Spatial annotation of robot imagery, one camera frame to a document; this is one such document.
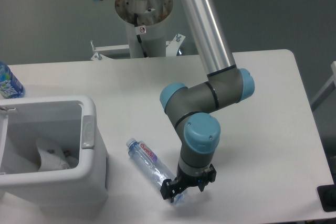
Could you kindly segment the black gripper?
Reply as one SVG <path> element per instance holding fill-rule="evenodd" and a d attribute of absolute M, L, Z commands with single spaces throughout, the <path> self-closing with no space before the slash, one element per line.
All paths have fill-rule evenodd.
<path fill-rule="evenodd" d="M 213 164 L 195 168 L 178 163 L 176 178 L 174 180 L 165 179 L 160 193 L 164 200 L 180 200 L 189 187 L 198 187 L 203 192 L 208 183 L 215 181 L 216 174 L 217 171 Z"/>

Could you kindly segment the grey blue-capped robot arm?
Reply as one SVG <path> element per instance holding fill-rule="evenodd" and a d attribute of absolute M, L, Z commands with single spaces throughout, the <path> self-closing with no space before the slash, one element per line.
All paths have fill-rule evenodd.
<path fill-rule="evenodd" d="M 181 141 L 176 175 L 158 181 L 162 198 L 170 201 L 190 187 L 204 190 L 215 181 L 212 159 L 221 127 L 212 113 L 251 97 L 255 90 L 249 71 L 237 67 L 212 0 L 181 2 L 203 78 L 189 84 L 171 83 L 160 93 L 163 111 Z M 114 7 L 124 22 L 132 58 L 168 55 L 165 28 L 173 0 L 115 0 Z"/>

